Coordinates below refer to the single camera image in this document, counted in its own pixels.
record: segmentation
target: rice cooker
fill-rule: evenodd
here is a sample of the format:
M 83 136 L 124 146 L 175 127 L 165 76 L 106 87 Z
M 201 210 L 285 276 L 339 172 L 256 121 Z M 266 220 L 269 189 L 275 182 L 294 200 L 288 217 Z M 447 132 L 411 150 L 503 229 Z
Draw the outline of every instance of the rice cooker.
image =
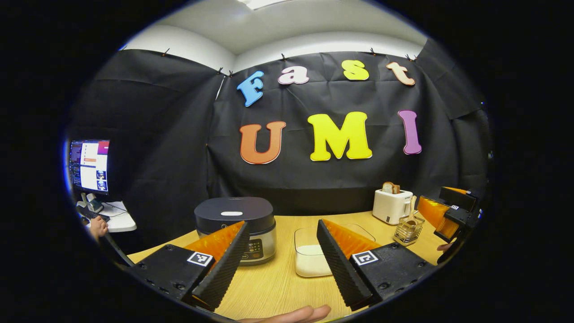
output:
M 245 221 L 249 242 L 240 266 L 266 263 L 275 255 L 277 231 L 273 207 L 259 197 L 220 197 L 202 202 L 195 208 L 195 223 L 200 238 L 234 223 Z

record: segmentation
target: desk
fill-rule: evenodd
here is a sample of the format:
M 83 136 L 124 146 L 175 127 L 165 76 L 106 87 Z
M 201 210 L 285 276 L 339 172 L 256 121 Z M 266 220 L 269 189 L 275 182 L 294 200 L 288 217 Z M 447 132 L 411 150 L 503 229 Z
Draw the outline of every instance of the desk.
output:
M 126 232 L 137 229 L 134 219 L 131 218 L 122 202 L 104 203 L 103 206 L 104 209 L 98 213 L 110 217 L 110 220 L 107 222 L 108 232 Z
M 295 230 L 306 226 L 316 226 L 319 219 L 325 218 L 337 224 L 356 223 L 367 230 L 380 245 L 394 242 L 396 226 L 388 225 L 375 218 L 371 211 L 338 214 L 331 216 L 275 216 L 277 221 L 277 253 L 268 263 L 239 267 L 227 294 L 216 313 L 238 320 L 241 318 L 264 318 L 291 312 L 300 307 L 318 307 L 327 304 L 330 314 L 323 320 L 330 321 L 352 312 L 345 306 L 333 276 L 303 278 L 295 273 Z M 407 248 L 426 261 L 436 265 L 443 253 L 436 251 L 445 242 L 435 236 L 435 228 L 425 222 L 418 241 Z M 184 247 L 198 239 L 192 231 L 167 243 Z M 135 263 L 147 257 L 163 245 L 129 255 Z

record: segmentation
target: yellow letter m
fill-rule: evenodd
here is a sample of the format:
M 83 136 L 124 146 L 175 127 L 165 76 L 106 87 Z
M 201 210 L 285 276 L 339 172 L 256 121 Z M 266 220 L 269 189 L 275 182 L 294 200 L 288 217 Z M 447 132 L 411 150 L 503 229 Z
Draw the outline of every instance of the yellow letter m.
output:
M 367 133 L 364 128 L 364 121 L 367 114 L 363 112 L 350 112 L 345 117 L 343 126 L 339 129 L 333 120 L 326 114 L 314 114 L 307 121 L 313 125 L 315 133 L 315 151 L 311 154 L 314 162 L 329 160 L 331 154 L 327 152 L 327 143 L 337 159 L 343 157 L 343 152 L 347 143 L 349 159 L 371 158 L 373 152 L 367 145 Z

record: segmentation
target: computer monitor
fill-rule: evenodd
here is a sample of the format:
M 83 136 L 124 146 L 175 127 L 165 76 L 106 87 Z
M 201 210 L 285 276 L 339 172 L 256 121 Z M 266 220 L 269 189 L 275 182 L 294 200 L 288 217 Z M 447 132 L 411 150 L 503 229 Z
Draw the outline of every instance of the computer monitor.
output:
M 75 189 L 108 195 L 109 140 L 72 140 L 69 150 L 70 181 Z

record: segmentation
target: human hand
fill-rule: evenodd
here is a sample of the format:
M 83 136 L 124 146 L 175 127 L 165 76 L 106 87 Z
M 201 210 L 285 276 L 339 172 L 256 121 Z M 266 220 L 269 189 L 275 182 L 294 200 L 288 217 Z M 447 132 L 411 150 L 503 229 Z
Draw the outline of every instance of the human hand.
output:
M 107 223 L 102 219 L 101 216 L 97 216 L 92 219 L 92 224 L 90 225 L 90 233 L 99 241 L 100 237 L 103 237 L 108 232 Z
M 437 251 L 442 251 L 443 253 L 452 246 L 452 243 L 449 244 L 441 244 L 439 245 L 438 248 L 436 248 Z
M 323 305 L 314 309 L 305 306 L 289 313 L 279 314 L 268 318 L 244 318 L 238 320 L 241 323 L 312 323 L 326 318 L 331 308 Z

